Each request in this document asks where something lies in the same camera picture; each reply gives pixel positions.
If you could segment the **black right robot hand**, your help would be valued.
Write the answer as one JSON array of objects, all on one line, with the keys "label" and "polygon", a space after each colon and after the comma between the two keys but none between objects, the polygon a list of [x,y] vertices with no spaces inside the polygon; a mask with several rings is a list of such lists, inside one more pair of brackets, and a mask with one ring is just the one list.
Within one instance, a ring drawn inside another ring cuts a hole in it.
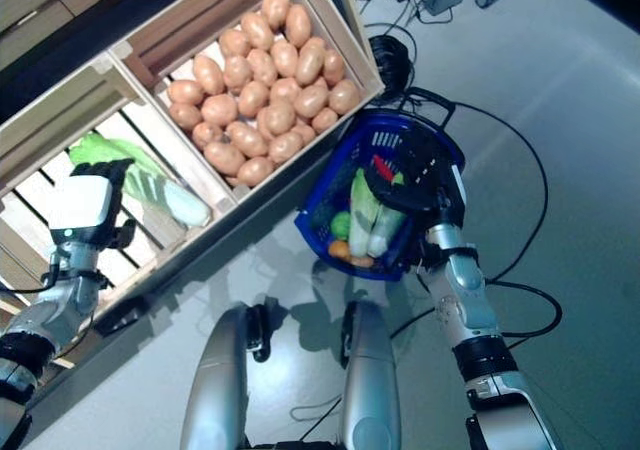
[{"label": "black right robot hand", "polygon": [[378,201],[414,218],[426,229],[439,224],[463,225],[466,196],[461,173],[465,158],[446,133],[408,130],[394,148],[392,162],[403,175],[402,183],[385,180],[375,168],[365,172],[367,185]]}]

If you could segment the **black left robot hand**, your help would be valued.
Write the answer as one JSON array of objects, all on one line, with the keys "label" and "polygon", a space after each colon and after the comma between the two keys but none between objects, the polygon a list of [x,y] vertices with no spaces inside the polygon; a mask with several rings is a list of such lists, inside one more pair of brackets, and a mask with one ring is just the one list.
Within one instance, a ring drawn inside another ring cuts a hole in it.
[{"label": "black left robot hand", "polygon": [[130,158],[110,162],[82,163],[54,187],[48,228],[53,242],[81,243],[99,251],[128,247],[135,234],[135,221],[118,227],[126,172]]}]

